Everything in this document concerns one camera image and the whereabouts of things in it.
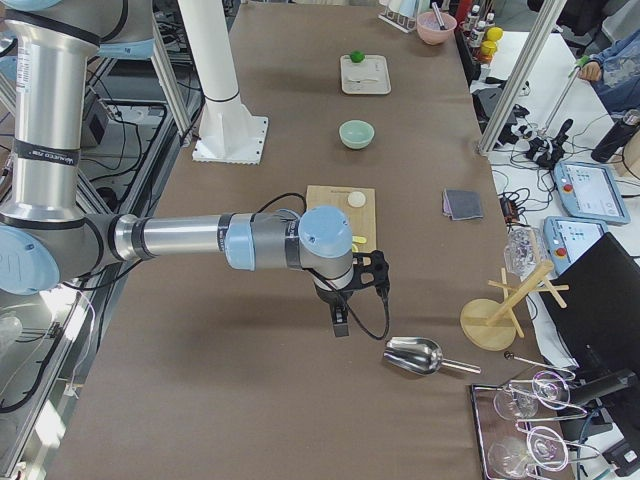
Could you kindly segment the blue teach pendant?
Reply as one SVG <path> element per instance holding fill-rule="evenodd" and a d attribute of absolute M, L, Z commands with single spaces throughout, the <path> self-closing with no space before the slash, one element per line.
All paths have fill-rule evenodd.
<path fill-rule="evenodd" d="M 610 169 L 602 164 L 559 161 L 553 169 L 559 198 L 570 216 L 609 224 L 631 222 Z"/>
<path fill-rule="evenodd" d="M 557 274 L 562 274 L 605 233 L 601 220 L 548 216 L 543 222 L 543 236 Z"/>

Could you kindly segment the folded grey cloth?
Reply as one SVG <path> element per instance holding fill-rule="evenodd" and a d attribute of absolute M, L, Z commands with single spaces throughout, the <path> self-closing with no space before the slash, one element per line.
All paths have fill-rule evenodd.
<path fill-rule="evenodd" d="M 484 216 L 481 198 L 477 192 L 444 189 L 443 214 L 454 221 L 480 219 Z"/>

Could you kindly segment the beige rabbit serving tray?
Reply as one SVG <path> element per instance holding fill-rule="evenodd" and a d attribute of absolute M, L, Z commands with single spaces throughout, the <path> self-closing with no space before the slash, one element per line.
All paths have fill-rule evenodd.
<path fill-rule="evenodd" d="M 347 77 L 377 78 L 377 83 L 352 83 Z M 387 59 L 382 55 L 366 55 L 358 64 L 349 55 L 340 57 L 340 78 L 342 92 L 347 95 L 387 95 L 391 92 Z"/>

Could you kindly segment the white steamed bun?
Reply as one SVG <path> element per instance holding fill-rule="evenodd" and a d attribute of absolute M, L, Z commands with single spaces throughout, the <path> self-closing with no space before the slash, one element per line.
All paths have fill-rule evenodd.
<path fill-rule="evenodd" d="M 352 208 L 362 208 L 366 202 L 367 197 L 362 191 L 352 191 L 347 197 L 347 203 Z"/>

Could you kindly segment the wooden cup stand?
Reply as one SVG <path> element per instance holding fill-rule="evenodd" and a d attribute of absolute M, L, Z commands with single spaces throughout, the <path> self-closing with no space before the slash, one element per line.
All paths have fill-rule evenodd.
<path fill-rule="evenodd" d="M 561 293 L 568 291 L 570 286 L 553 285 L 548 278 L 552 270 L 552 262 L 542 260 L 518 286 L 511 286 L 506 281 L 489 281 L 491 286 L 503 290 L 503 301 L 480 298 L 466 303 L 460 313 L 460 324 L 465 336 L 481 349 L 506 350 L 516 338 L 524 337 L 524 330 L 514 308 L 528 294 L 550 293 L 561 308 L 566 308 L 567 303 Z"/>

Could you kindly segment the pink bowl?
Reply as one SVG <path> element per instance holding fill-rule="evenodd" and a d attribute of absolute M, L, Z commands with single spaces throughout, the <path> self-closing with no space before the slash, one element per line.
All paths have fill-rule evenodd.
<path fill-rule="evenodd" d="M 417 17 L 416 29 L 420 39 L 428 45 L 439 45 L 453 36 L 458 23 L 454 17 L 447 13 L 441 14 L 445 29 L 440 28 L 437 17 L 433 11 L 426 11 Z"/>

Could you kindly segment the steel scoop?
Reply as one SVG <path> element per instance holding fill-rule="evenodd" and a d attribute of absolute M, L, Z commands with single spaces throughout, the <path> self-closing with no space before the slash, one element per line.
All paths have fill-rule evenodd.
<path fill-rule="evenodd" d="M 418 375 L 429 375 L 441 368 L 480 374 L 479 366 L 446 359 L 434 340 L 424 337 L 392 337 L 385 346 L 383 358 L 391 364 Z"/>

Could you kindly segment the light green bowl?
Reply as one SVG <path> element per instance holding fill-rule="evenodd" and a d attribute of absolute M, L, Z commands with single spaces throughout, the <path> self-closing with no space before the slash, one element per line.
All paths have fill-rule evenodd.
<path fill-rule="evenodd" d="M 342 144 L 352 150 L 366 148 L 375 136 L 374 127 L 359 119 L 345 121 L 339 126 L 338 132 Z"/>

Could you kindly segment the bamboo cutting board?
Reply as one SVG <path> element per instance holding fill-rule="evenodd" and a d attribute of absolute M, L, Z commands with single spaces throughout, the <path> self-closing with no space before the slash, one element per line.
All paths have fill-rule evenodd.
<path fill-rule="evenodd" d="M 348 205 L 347 197 L 352 191 L 362 191 L 366 195 L 364 207 L 352 208 Z M 367 238 L 366 244 L 352 243 L 357 245 L 360 253 L 370 253 L 377 249 L 376 192 L 373 188 L 308 185 L 306 201 L 309 208 L 321 205 L 339 208 L 348 217 L 353 236 Z"/>

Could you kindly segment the steel muddler in bowl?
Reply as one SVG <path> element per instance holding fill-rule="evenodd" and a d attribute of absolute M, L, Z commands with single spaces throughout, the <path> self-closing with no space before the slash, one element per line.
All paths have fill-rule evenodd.
<path fill-rule="evenodd" d="M 439 5 L 436 2 L 432 3 L 432 11 L 434 13 L 434 16 L 436 18 L 437 24 L 439 26 L 439 29 L 441 31 L 444 31 L 446 29 L 446 24 L 444 22 L 444 18 L 441 12 L 441 9 L 439 7 Z"/>

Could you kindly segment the green lime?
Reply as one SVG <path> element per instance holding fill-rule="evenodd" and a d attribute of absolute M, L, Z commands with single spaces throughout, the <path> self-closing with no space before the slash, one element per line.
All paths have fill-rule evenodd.
<path fill-rule="evenodd" d="M 355 63 L 361 63 L 365 59 L 365 54 L 359 50 L 354 50 L 349 54 L 350 60 Z"/>

